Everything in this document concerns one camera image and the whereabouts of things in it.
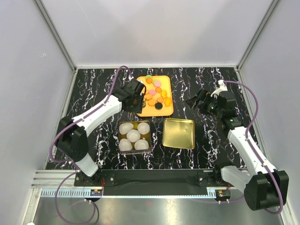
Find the tan round biscuit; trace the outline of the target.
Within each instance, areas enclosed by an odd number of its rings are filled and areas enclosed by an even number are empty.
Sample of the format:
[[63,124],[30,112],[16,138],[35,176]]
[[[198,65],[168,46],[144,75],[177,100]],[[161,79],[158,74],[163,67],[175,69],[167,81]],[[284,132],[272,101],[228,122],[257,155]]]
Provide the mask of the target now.
[[146,99],[147,101],[151,100],[151,99],[152,99],[152,95],[151,95],[151,94],[145,95],[145,99]]
[[149,105],[149,106],[154,106],[156,103],[157,103],[157,101],[156,101],[155,99],[150,99],[150,100],[148,101],[148,105]]

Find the orange flower sandwich cookie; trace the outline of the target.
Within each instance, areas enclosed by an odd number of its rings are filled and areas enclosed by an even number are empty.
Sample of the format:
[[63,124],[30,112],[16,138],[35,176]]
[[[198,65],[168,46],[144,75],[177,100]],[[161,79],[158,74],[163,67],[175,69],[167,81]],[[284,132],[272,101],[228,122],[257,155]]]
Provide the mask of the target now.
[[163,98],[162,97],[159,97],[159,98],[157,98],[157,102],[159,102],[159,103],[163,103]]

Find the black sandwich cookie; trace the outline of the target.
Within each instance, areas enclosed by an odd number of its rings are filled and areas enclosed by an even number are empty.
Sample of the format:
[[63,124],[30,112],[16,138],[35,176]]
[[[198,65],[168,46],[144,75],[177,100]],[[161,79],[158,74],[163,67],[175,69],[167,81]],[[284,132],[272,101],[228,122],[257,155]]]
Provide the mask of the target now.
[[163,108],[162,103],[157,102],[157,103],[155,104],[155,108],[156,108],[157,110],[161,110],[161,109]]

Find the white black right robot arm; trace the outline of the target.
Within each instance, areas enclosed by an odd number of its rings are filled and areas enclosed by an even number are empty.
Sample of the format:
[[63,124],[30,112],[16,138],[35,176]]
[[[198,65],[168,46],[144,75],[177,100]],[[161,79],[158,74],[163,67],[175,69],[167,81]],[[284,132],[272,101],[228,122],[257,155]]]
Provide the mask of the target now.
[[232,163],[215,166],[214,183],[219,186],[226,183],[233,185],[243,193],[246,204],[253,211],[269,211],[277,207],[276,213],[281,213],[286,203],[289,176],[284,170],[276,169],[253,142],[249,128],[237,115],[234,93],[227,90],[210,93],[201,89],[185,102],[191,109],[213,115],[218,120],[224,135],[246,165],[247,172]]

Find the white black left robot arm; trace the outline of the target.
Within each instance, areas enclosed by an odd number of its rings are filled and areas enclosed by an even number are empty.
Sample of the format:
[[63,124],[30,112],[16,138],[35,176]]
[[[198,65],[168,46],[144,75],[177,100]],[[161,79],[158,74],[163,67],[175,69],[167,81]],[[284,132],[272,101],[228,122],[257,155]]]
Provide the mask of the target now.
[[113,115],[126,111],[141,113],[146,86],[132,79],[125,86],[109,92],[105,98],[88,111],[73,118],[64,117],[59,122],[54,145],[73,162],[92,186],[101,181],[99,166],[89,154],[90,134]]

